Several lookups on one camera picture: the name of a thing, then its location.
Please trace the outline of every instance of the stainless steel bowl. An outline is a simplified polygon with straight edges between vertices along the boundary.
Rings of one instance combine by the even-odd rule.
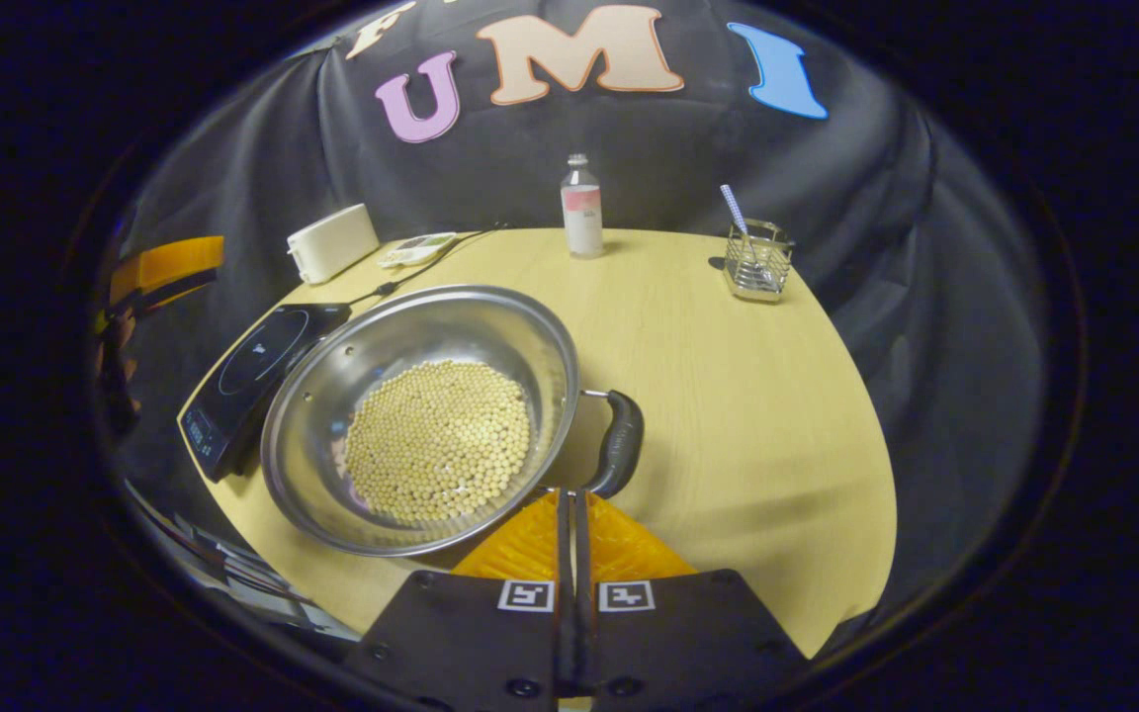
[[[533,434],[525,463],[500,497],[473,514],[412,526],[371,513],[354,494],[345,468],[349,425],[384,379],[446,359],[487,363],[521,385]],[[547,306],[509,288],[421,289],[352,319],[290,370],[262,429],[267,486],[288,521],[336,549],[370,556],[442,549],[523,504],[565,442],[579,392],[573,339]],[[642,419],[638,409],[618,418],[616,400],[630,407],[633,401],[607,395],[615,420],[601,450],[601,470],[615,469],[605,478],[616,491],[636,465]],[[613,461],[606,466],[606,460]],[[597,473],[593,482],[601,478]]]

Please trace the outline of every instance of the black cloth backdrop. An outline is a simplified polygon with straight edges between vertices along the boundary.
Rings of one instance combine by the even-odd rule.
[[[298,284],[285,238],[367,203],[380,239],[440,229],[560,223],[558,182],[584,150],[607,229],[723,235],[718,186],[747,216],[797,240],[795,267],[867,383],[895,473],[899,538],[882,608],[937,581],[994,522],[1024,474],[1043,408],[1047,325],[1030,231],[935,116],[845,49],[741,3],[647,1],[674,93],[571,93],[491,104],[494,55],[476,32],[521,14],[573,33],[592,3],[424,1],[357,58],[353,34],[271,64],[162,159],[134,206],[123,253],[226,236],[212,287],[141,319],[130,352],[144,418],[118,451],[149,499],[236,537],[195,474],[178,407],[249,324]],[[375,18],[379,13],[371,14]],[[818,121],[760,104],[739,22],[803,47]],[[424,59],[452,49],[461,99],[439,139],[399,140],[375,98],[411,76],[434,109]],[[800,419],[801,411],[785,418]]]

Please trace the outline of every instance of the bowl handle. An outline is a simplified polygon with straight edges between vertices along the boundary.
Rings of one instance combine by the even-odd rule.
[[[600,443],[600,464],[596,465],[596,476],[583,485],[583,490],[609,499],[632,482],[636,465],[641,458],[641,443],[645,442],[645,415],[636,401],[616,391],[582,393],[605,398],[614,410],[614,419],[605,432],[605,441]]]

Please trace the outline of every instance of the striped handle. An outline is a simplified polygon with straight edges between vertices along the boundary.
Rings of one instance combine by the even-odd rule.
[[[749,230],[746,229],[746,218],[740,214],[740,206],[737,206],[737,197],[731,194],[731,188],[727,183],[720,185],[719,190],[723,194],[723,199],[728,202],[728,208],[731,211],[731,219],[737,223],[737,229],[740,229],[743,236],[749,236]]]

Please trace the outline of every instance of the beige letter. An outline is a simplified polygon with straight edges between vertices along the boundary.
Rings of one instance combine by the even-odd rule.
[[[583,19],[574,36],[560,32],[534,15],[501,19],[480,28],[477,36],[494,44],[498,105],[521,104],[550,91],[548,82],[534,79],[532,63],[570,91],[588,83],[598,55],[605,54],[605,72],[597,84],[614,91],[674,91],[683,77],[665,66],[655,23],[662,13],[639,5],[601,5]]]
[[[402,13],[407,13],[411,8],[416,8],[416,0],[412,0],[411,3],[403,5],[401,8],[390,10],[390,13],[380,15],[379,18],[375,18],[370,23],[367,23],[361,31],[358,31],[358,38],[354,40],[354,48],[349,51],[349,55],[345,55],[345,58],[353,59],[358,56],[358,54],[362,52],[363,49],[368,49],[368,47],[376,44],[376,40],[379,40],[379,38],[384,35],[384,32],[393,26],[393,23],[399,22],[399,17],[402,17]]]

